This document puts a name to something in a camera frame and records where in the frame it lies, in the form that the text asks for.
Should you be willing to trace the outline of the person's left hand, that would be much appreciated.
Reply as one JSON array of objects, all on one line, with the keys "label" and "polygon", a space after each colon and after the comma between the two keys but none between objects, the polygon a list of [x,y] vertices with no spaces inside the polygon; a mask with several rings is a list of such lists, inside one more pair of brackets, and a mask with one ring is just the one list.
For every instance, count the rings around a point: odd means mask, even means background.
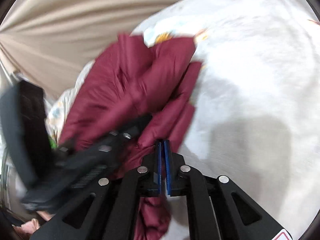
[{"label": "person's left hand", "polygon": [[49,221],[54,217],[54,214],[50,214],[47,211],[37,211],[37,214],[45,221]]}]

